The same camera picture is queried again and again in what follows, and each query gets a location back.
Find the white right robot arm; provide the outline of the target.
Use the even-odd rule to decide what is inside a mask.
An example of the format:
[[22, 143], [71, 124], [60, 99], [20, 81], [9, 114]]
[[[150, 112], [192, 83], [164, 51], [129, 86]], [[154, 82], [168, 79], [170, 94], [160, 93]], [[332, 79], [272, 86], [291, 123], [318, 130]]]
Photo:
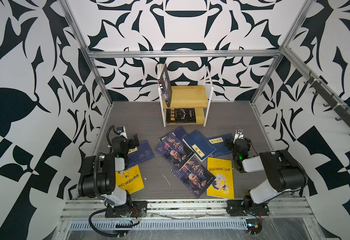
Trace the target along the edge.
[[300, 191], [308, 184], [304, 168], [287, 150], [263, 152], [249, 158], [249, 139], [226, 139], [224, 144], [232, 151], [234, 166], [239, 172], [264, 171], [267, 176], [264, 182], [243, 198], [245, 209], [267, 203], [284, 192]]

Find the thick blue book yellow label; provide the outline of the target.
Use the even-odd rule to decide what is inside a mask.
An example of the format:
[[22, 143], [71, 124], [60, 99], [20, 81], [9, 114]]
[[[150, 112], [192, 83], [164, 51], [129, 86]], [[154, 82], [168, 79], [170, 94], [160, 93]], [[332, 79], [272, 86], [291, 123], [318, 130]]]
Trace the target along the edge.
[[211, 156], [216, 148], [212, 143], [199, 131], [195, 130], [185, 136], [183, 142], [194, 151], [195, 156], [203, 162], [209, 156]]

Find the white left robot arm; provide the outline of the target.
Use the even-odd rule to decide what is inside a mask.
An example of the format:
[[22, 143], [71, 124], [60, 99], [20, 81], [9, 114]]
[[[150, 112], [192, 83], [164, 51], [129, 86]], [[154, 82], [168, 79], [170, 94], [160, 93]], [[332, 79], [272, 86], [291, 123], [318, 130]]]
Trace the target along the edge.
[[78, 183], [79, 196], [97, 198], [112, 207], [131, 207], [130, 194], [116, 184], [116, 173], [127, 170], [130, 165], [129, 150], [139, 145], [137, 134], [132, 139], [118, 136], [111, 140], [108, 154], [86, 157]]

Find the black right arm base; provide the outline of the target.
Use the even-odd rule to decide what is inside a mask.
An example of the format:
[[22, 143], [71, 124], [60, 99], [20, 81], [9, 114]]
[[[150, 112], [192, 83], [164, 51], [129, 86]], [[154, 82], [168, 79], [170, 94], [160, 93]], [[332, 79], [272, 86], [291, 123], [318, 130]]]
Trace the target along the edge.
[[267, 203], [255, 204], [250, 198], [242, 200], [227, 200], [226, 212], [232, 216], [268, 216], [269, 207]]

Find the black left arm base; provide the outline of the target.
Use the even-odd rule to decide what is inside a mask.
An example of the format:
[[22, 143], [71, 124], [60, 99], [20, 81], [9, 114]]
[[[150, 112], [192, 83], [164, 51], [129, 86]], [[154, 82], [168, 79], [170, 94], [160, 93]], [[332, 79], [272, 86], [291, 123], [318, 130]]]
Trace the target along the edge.
[[138, 218], [147, 213], [148, 202], [147, 201], [132, 201], [122, 206], [107, 207], [105, 217], [106, 218]]

